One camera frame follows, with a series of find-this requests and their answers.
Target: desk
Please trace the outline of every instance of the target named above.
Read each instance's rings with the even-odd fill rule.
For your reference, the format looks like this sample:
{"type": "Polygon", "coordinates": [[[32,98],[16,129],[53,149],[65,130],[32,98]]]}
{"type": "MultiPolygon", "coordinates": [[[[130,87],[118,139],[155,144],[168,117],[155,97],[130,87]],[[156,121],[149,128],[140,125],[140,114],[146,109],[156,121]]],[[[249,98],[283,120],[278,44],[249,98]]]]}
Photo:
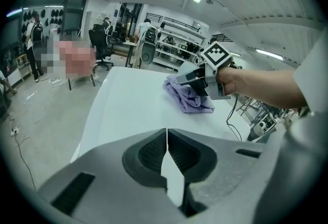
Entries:
{"type": "Polygon", "coordinates": [[[129,52],[128,52],[128,56],[127,56],[127,61],[125,62],[125,67],[127,67],[128,63],[130,63],[130,59],[132,56],[132,52],[133,52],[133,48],[137,46],[136,43],[132,43],[132,42],[124,42],[123,45],[129,45],[129,52]]]}
{"type": "MultiPolygon", "coordinates": [[[[141,132],[178,128],[229,140],[237,140],[226,125],[232,107],[214,101],[213,114],[185,114],[163,88],[168,74],[142,69],[113,67],[88,115],[80,147],[71,161],[89,150],[141,132]]],[[[250,127],[234,112],[229,122],[246,140],[250,127]]]]}

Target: white sleeve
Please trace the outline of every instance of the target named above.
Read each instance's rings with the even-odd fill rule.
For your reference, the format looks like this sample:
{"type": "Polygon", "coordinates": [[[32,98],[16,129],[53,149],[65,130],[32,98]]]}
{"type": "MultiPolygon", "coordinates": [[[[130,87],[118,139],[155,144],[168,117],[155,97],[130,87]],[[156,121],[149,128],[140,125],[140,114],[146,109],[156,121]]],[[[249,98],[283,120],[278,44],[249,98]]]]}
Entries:
{"type": "Polygon", "coordinates": [[[5,76],[3,74],[3,72],[0,70],[0,80],[4,80],[5,79],[5,76]]]}
{"type": "Polygon", "coordinates": [[[135,30],[139,30],[139,32],[140,32],[140,24],[137,25],[135,30]]]}
{"type": "Polygon", "coordinates": [[[26,36],[31,35],[33,24],[29,23],[27,28],[26,28],[26,36]]]}

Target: black backpack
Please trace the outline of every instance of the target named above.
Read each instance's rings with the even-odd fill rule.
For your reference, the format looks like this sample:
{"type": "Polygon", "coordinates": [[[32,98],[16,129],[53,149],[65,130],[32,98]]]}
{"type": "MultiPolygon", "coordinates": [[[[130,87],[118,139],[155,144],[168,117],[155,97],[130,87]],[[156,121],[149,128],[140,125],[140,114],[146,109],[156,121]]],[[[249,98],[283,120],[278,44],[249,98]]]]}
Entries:
{"type": "Polygon", "coordinates": [[[35,24],[32,27],[32,36],[31,40],[32,42],[41,42],[43,39],[43,27],[40,23],[35,24]]]}
{"type": "Polygon", "coordinates": [[[145,41],[151,42],[151,43],[155,43],[156,41],[156,29],[154,27],[149,27],[145,34],[145,41]]]}

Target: human hand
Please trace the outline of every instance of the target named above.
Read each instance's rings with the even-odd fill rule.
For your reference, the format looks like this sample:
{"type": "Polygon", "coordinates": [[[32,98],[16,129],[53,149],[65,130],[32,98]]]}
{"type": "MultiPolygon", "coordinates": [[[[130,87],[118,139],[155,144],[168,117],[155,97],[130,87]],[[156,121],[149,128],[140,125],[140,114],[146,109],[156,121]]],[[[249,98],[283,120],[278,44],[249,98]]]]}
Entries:
{"type": "Polygon", "coordinates": [[[224,94],[230,95],[236,93],[236,72],[237,69],[231,67],[223,67],[218,70],[216,73],[216,81],[223,84],[224,94]]]}

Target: purple cloth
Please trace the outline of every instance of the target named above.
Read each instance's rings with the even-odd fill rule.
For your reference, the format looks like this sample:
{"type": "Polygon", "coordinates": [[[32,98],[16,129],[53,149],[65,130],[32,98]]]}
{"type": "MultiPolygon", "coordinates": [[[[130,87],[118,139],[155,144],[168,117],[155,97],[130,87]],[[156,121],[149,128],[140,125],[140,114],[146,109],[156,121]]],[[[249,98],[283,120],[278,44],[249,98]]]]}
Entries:
{"type": "Polygon", "coordinates": [[[189,85],[177,85],[176,74],[164,81],[164,87],[184,113],[213,113],[214,105],[208,96],[199,96],[189,85]]]}

